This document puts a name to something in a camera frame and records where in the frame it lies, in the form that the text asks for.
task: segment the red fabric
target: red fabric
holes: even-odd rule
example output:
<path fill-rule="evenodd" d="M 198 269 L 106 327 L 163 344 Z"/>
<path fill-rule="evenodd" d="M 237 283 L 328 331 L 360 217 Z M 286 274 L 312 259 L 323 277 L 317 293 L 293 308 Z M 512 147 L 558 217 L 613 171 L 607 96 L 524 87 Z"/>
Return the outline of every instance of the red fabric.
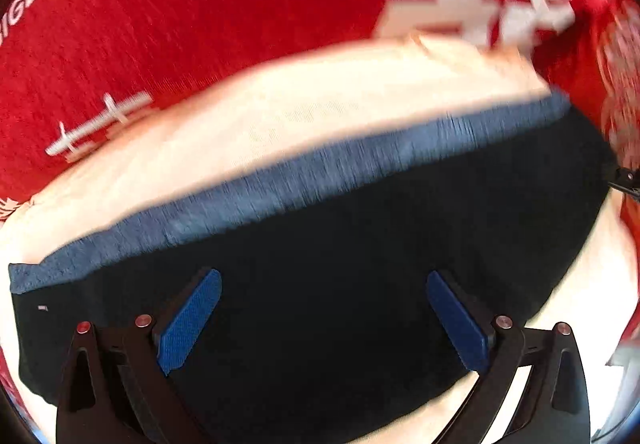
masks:
<path fill-rule="evenodd" d="M 9 394 L 9 398 L 19 408 L 23 410 L 23 413 L 27 413 L 27 409 L 24 407 L 24 402 L 20 396 L 20 392 L 15 386 L 11 374 L 9 373 L 9 367 L 4 359 L 2 348 L 0 348 L 0 385 L 4 388 L 5 392 Z"/>
<path fill-rule="evenodd" d="M 15 0 L 0 23 L 0 218 L 68 167 L 69 150 L 46 149 L 60 122 L 69 132 L 103 112 L 105 93 L 121 103 L 148 92 L 164 108 L 260 62 L 371 37 L 386 1 Z M 591 14 L 602 0 L 571 5 Z M 494 42 L 499 29 L 500 15 Z M 107 130 L 72 146 L 88 149 Z"/>
<path fill-rule="evenodd" d="M 640 167 L 640 7 L 634 0 L 609 0 L 592 20 L 578 21 L 540 46 L 533 63 L 600 129 L 621 166 Z M 638 250 L 640 204 L 625 197 L 621 218 Z M 623 339 L 639 324 L 640 306 Z"/>

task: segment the silver screw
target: silver screw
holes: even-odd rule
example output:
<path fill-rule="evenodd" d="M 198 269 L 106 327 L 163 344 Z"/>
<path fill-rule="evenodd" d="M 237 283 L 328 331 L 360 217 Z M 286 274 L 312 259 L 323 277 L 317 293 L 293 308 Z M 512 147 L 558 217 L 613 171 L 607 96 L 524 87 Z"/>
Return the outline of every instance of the silver screw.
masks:
<path fill-rule="evenodd" d="M 510 329 L 513 327 L 513 321 L 508 316 L 498 316 L 495 319 L 495 324 L 498 325 L 501 329 Z"/>
<path fill-rule="evenodd" d="M 91 330 L 91 323 L 88 321 L 81 321 L 76 327 L 76 332 L 78 332 L 78 334 L 86 334 L 89 330 Z"/>
<path fill-rule="evenodd" d="M 154 319 L 149 314 L 141 314 L 136 318 L 136 326 L 143 329 L 144 327 L 151 325 L 153 320 Z"/>
<path fill-rule="evenodd" d="M 564 322 L 558 323 L 558 332 L 560 332 L 563 336 L 568 336 L 571 334 L 571 327 Z"/>

